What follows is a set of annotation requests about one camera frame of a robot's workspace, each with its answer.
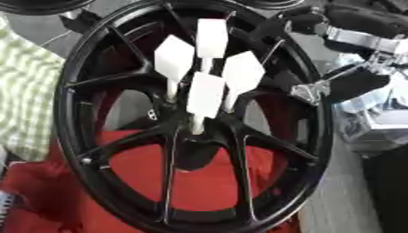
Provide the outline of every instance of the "white stick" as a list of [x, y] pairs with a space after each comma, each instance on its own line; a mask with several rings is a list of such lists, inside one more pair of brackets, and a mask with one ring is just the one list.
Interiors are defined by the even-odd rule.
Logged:
[[193, 135], [200, 135], [204, 132], [204, 116], [199, 116], [197, 114], [193, 115], [191, 132]]
[[179, 83], [174, 82], [172, 79], [168, 79], [168, 100], [170, 102], [173, 102], [176, 99], [178, 90]]
[[209, 74], [209, 71], [211, 71], [212, 68], [212, 62], [213, 62], [212, 58], [203, 57], [201, 59], [201, 72]]
[[227, 94], [227, 98], [225, 99], [225, 103], [224, 103], [224, 108], [227, 112], [232, 112], [235, 102], [237, 102], [239, 94], [237, 94], [236, 92], [233, 92], [231, 90], [229, 90], [228, 94]]

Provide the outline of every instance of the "red fabric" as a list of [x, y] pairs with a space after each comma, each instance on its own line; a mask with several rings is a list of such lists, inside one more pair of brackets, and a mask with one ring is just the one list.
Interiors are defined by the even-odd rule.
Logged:
[[[132, 131], [104, 132], [101, 143], [117, 140]], [[111, 166], [130, 186], [146, 197], [159, 200], [161, 184], [160, 147], [146, 146], [115, 155]], [[61, 159], [56, 145], [47, 162], [12, 166], [3, 188], [24, 197], [26, 208], [15, 208], [7, 220], [7, 233], [137, 233], [111, 216], [82, 189]], [[249, 147], [252, 191], [259, 194], [286, 166], [271, 152]], [[237, 200], [236, 181], [225, 151], [197, 171], [177, 171], [172, 205], [186, 210], [215, 210], [232, 207]], [[299, 232], [296, 221], [287, 222], [275, 233]]]

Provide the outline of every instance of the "white surface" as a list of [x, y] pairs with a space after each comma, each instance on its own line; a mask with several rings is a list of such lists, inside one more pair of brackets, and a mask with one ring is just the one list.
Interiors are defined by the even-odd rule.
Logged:
[[168, 97], [177, 94], [178, 83], [193, 65], [194, 46], [169, 35], [155, 51], [155, 69], [169, 79]]
[[200, 18], [197, 29], [197, 56], [222, 58], [228, 44], [225, 19]]
[[193, 77], [187, 111], [201, 117], [215, 118], [221, 105], [225, 82], [221, 77], [196, 72]]
[[264, 67], [251, 51], [230, 56], [222, 71], [229, 88], [225, 108], [230, 111], [238, 96], [256, 88], [264, 74]]

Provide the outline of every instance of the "white cube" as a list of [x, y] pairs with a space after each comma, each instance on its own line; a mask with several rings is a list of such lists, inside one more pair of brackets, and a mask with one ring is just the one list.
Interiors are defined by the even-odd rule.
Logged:
[[201, 117], [215, 118], [221, 106], [224, 87], [223, 78], [196, 72], [189, 90], [187, 111]]
[[198, 57], [224, 57], [228, 44], [227, 21], [225, 19], [200, 18], [196, 42]]
[[222, 71], [227, 86], [237, 94], [256, 88], [264, 74], [265, 68], [251, 51], [230, 56]]
[[169, 35], [155, 51], [155, 69], [178, 83], [193, 65], [194, 46]]

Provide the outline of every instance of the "metal bracket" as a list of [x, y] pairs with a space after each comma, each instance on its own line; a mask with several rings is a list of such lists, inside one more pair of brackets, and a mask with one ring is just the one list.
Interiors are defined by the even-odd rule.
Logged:
[[295, 96], [313, 106], [318, 106], [321, 101], [321, 96], [328, 96], [331, 94], [331, 81], [337, 78], [347, 76], [356, 72], [360, 68], [366, 68], [374, 74], [383, 71], [384, 68], [389, 67], [395, 61], [395, 56], [385, 53], [375, 52], [369, 60], [352, 66], [349, 69], [340, 72], [328, 79], [319, 80], [312, 84], [302, 84], [293, 86], [291, 89], [291, 96]]
[[320, 24], [315, 27], [316, 35], [327, 36], [328, 40], [355, 46], [371, 48], [374, 51], [395, 56], [408, 53], [408, 39], [398, 35], [394, 39], [382, 38], [363, 32], [341, 29], [332, 25]]

